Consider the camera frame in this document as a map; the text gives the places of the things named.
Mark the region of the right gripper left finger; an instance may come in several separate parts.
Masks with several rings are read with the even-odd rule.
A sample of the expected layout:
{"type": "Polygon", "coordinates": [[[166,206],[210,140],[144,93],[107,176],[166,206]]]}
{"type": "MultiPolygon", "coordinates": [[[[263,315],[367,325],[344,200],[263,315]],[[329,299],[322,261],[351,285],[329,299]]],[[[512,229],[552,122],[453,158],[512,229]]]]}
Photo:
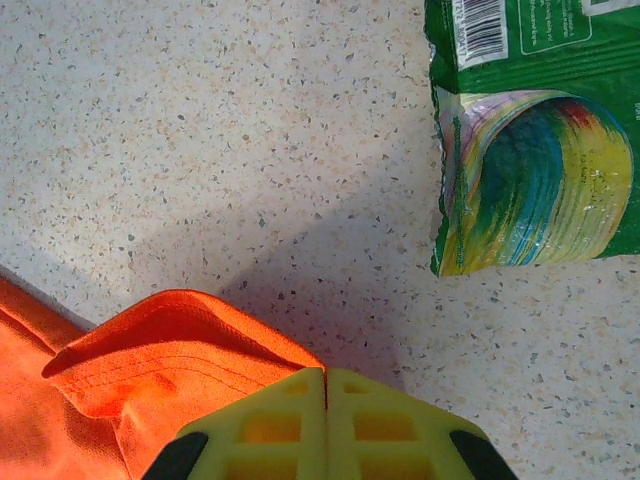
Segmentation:
{"type": "Polygon", "coordinates": [[[142,480],[326,480],[325,378],[306,368],[183,427],[142,480]]]}

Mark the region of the orange t-shirt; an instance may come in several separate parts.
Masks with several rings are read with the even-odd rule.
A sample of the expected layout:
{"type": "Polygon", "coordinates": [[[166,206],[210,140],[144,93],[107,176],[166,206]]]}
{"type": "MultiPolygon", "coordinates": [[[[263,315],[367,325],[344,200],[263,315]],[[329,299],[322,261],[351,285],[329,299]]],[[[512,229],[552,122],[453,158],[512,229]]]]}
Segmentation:
{"type": "Polygon", "coordinates": [[[141,480],[184,425],[317,365],[202,292],[157,293],[86,333],[0,278],[0,480],[141,480]]]}

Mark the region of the green snack packet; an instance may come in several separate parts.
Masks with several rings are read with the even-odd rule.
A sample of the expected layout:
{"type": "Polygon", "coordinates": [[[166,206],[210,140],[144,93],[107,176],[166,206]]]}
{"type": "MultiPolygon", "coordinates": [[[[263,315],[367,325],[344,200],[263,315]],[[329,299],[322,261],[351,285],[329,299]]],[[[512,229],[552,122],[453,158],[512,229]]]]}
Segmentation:
{"type": "Polygon", "coordinates": [[[424,0],[439,276],[640,255],[640,0],[424,0]]]}

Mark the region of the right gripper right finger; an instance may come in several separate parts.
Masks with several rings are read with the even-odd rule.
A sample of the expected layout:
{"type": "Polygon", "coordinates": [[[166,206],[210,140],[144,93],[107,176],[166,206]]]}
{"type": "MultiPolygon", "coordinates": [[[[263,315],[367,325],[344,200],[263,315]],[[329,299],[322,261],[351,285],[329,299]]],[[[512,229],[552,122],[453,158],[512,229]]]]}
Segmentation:
{"type": "Polygon", "coordinates": [[[518,480],[474,423],[355,372],[326,371],[328,480],[518,480]]]}

